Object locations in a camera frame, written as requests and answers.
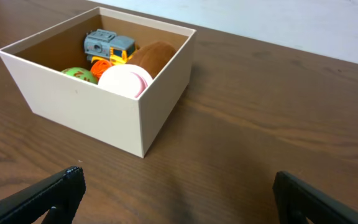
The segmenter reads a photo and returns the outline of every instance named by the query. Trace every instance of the brown plush toy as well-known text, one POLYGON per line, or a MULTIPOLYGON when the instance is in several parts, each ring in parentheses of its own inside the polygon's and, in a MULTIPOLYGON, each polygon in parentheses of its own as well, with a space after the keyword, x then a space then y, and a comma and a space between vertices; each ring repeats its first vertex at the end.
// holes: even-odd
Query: brown plush toy
POLYGON ((175 53, 172 45, 158 41, 142 47, 127 64, 140 66, 155 78, 175 53))

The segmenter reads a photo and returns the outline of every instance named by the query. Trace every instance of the white container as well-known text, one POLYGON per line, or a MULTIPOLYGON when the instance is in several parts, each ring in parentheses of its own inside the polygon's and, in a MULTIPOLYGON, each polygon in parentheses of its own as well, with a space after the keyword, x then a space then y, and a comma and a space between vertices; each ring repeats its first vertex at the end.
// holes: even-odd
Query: white container
POLYGON ((33 113, 144 157, 189 82, 195 32, 97 7, 0 49, 0 56, 33 113), (177 53, 137 99, 61 73, 87 68, 83 41, 99 28, 140 46, 163 40, 177 53))

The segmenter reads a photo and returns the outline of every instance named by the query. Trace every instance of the white background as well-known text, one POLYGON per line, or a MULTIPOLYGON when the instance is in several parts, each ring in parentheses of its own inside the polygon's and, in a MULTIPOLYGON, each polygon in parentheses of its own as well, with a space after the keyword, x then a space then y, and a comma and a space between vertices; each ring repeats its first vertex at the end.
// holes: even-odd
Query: white background
POLYGON ((358 63, 358 0, 92 0, 358 63))

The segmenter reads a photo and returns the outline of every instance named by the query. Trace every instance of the brown wooden surface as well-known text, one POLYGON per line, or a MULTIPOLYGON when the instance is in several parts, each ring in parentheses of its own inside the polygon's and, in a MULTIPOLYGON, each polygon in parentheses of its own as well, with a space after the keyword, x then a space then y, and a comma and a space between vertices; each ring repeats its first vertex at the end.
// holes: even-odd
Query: brown wooden surface
MULTIPOLYGON (((0 0, 0 48, 95 6, 0 0)), ((145 159, 32 114, 0 60, 0 199, 78 165, 75 223, 278 223, 288 170, 358 210, 358 65, 197 29, 191 82, 145 159)))

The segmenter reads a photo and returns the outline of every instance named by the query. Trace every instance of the orange string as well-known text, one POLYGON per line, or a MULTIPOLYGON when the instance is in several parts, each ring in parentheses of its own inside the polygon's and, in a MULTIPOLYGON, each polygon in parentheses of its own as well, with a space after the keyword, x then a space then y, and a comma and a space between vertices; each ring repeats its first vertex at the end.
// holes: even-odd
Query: orange string
POLYGON ((100 79, 103 72, 106 71, 112 64, 107 60, 98 60, 91 68, 91 73, 97 79, 100 79))

